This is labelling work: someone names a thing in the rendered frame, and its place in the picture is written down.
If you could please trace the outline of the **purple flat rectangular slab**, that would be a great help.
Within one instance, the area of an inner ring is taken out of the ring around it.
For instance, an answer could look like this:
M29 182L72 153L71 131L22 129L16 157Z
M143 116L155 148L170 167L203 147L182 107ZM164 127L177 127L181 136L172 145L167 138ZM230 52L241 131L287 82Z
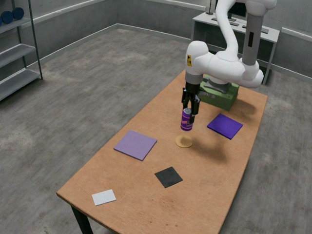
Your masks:
M231 140L242 126L243 124L220 113L207 125L207 128Z

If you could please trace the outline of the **white flat rectangular card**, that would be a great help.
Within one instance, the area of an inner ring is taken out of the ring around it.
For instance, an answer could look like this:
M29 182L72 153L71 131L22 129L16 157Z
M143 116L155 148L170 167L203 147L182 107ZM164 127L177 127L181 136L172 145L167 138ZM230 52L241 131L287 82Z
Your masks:
M92 197L93 197L95 206L102 205L102 204L109 203L109 202L116 200L112 189L104 191L104 192L100 192L97 194L93 194Z

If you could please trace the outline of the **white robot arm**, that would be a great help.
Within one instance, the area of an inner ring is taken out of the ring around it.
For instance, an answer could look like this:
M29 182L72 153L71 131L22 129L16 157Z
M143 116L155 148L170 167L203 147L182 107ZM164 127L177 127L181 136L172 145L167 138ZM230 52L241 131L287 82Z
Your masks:
M243 55L237 57L238 44L227 18L227 13L235 2L245 3L248 11ZM227 43L225 51L216 55L208 52L206 43L193 41L189 44L185 58L185 80L190 84L200 84L205 88L223 94L235 83L255 89L260 87L263 73L256 61L263 18L268 10L276 7L277 0L218 0L215 16ZM210 75L204 77L203 75ZM231 83L232 82L232 83Z

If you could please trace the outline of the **purple flat square pad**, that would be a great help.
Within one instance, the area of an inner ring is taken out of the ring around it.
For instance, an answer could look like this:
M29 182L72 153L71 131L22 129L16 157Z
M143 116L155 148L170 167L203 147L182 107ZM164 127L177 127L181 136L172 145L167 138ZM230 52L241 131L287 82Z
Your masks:
M114 147L114 150L143 161L157 139L129 130Z

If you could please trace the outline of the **black square slate coaster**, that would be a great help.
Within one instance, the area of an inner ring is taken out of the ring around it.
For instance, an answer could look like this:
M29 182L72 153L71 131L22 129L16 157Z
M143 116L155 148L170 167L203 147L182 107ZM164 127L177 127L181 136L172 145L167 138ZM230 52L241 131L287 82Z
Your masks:
M155 175L161 182L161 184L164 186L164 188L168 188L174 184L183 181L183 179L180 177L180 175L176 172L176 170L173 167L169 167L167 169L159 171L155 173Z

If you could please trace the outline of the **purple drink can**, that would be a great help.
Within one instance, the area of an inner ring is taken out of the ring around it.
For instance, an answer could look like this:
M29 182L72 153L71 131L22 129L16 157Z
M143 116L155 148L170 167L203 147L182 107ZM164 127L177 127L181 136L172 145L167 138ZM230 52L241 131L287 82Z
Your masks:
M193 123L189 123L190 121L190 113L191 113L191 108L185 108L184 111L182 112L182 118L181 118L181 129L183 131L190 131L192 130Z

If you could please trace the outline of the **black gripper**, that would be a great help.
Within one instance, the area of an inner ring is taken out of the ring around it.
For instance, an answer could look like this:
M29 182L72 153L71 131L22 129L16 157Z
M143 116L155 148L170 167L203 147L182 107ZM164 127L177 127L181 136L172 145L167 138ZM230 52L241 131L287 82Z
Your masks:
M194 123L195 116L199 111L199 104L201 99L198 98L197 93L200 89L200 84L190 84L186 81L185 87L183 87L183 94L181 103L183 103L183 110L188 108L189 101L191 102L191 113L190 113L190 121L189 123ZM186 91L187 90L187 91ZM184 100L184 101L183 101Z

